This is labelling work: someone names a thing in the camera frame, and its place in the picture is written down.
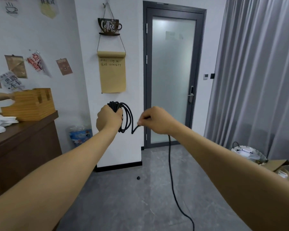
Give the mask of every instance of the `wooden counter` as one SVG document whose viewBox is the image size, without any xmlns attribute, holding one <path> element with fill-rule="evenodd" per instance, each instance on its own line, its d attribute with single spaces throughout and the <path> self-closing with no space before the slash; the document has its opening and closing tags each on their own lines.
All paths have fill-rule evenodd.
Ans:
<svg viewBox="0 0 289 231">
<path fill-rule="evenodd" d="M 0 195 L 62 154 L 54 124 L 57 117 L 56 111 L 40 121 L 12 124 L 0 133 Z"/>
</svg>

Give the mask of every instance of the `gray door frame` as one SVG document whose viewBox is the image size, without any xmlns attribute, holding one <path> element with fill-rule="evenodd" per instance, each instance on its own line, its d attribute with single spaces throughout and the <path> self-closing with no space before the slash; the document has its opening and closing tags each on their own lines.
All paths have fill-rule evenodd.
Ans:
<svg viewBox="0 0 289 231">
<path fill-rule="evenodd" d="M 194 7 L 143 1 L 143 44 L 144 44 L 144 110 L 151 106 L 151 81 L 152 81 L 152 18 L 154 16 L 174 17 L 196 20 L 195 37 L 192 54 L 189 85 L 194 87 L 192 103 L 188 103 L 185 125 L 192 128 L 193 111 L 197 95 L 197 81 L 199 74 L 200 56 L 204 32 L 206 10 Z M 168 142 L 151 143 L 150 129 L 144 128 L 144 148 L 167 146 Z"/>
</svg>

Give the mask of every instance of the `metal basket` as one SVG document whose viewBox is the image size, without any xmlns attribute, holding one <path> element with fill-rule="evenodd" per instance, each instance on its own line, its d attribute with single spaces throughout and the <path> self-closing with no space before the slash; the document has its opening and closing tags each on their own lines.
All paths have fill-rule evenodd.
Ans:
<svg viewBox="0 0 289 231">
<path fill-rule="evenodd" d="M 257 149 L 254 149 L 252 147 L 249 147 L 249 146 L 239 145 L 238 142 L 233 142 L 231 151 L 234 151 L 235 153 L 237 153 L 238 150 L 243 149 L 242 147 L 248 147 L 252 150 L 253 154 L 257 154 L 258 156 L 260 156 L 260 159 L 257 159 L 257 160 L 249 159 L 249 160 L 257 163 L 258 165 L 263 165 L 263 164 L 267 163 L 267 158 L 260 151 L 258 151 Z"/>
</svg>

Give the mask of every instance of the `door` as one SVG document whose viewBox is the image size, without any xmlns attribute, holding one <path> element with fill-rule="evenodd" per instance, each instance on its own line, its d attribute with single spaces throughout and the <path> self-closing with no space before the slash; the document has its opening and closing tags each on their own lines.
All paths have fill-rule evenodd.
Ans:
<svg viewBox="0 0 289 231">
<path fill-rule="evenodd" d="M 144 109 L 162 107 L 191 128 L 205 12 L 152 2 L 144 9 Z M 144 145 L 166 146 L 168 136 L 145 129 Z"/>
</svg>

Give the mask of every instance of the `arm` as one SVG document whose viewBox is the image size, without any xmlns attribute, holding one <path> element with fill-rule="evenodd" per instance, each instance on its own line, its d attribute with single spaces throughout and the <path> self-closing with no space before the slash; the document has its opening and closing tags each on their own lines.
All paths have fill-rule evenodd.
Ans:
<svg viewBox="0 0 289 231">
<path fill-rule="evenodd" d="M 122 112 L 104 106 L 96 121 L 99 133 L 37 168 L 1 195 L 0 230 L 52 230 L 115 138 Z"/>
<path fill-rule="evenodd" d="M 178 140 L 252 230 L 289 230 L 289 181 L 193 132 L 162 108 L 146 110 L 138 124 Z"/>
<path fill-rule="evenodd" d="M 7 100 L 7 99 L 12 99 L 12 100 L 14 100 L 14 95 L 13 95 L 13 93 L 1 93 L 1 92 L 0 92 L 0 101 L 1 101 L 1 100 Z"/>
</svg>

